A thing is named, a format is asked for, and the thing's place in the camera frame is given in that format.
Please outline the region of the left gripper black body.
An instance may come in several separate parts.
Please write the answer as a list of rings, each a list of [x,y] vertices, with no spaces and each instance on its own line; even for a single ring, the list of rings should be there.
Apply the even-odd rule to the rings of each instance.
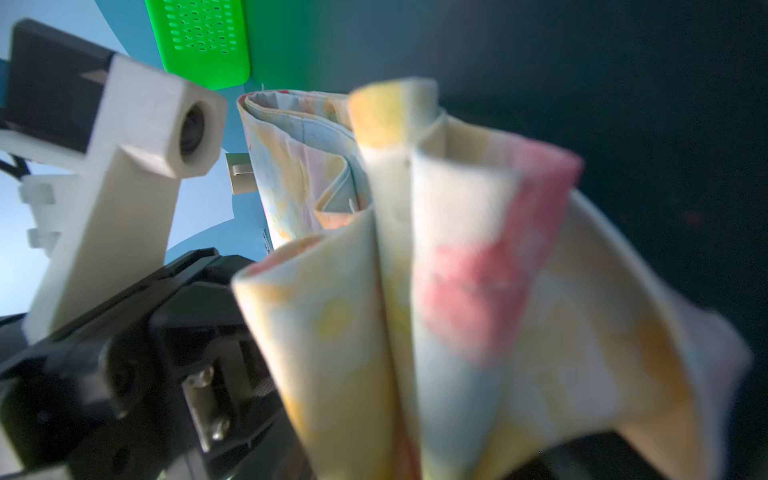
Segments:
[[[29,344],[1,320],[5,479],[308,479],[230,282],[189,252]]]

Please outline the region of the pastel floral skirt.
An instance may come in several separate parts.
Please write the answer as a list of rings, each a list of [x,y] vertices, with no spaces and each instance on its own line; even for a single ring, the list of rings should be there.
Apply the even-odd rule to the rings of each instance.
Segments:
[[[610,431],[723,475],[750,350],[578,191],[577,155],[424,78],[238,109],[274,249],[232,288],[316,478],[500,479]]]

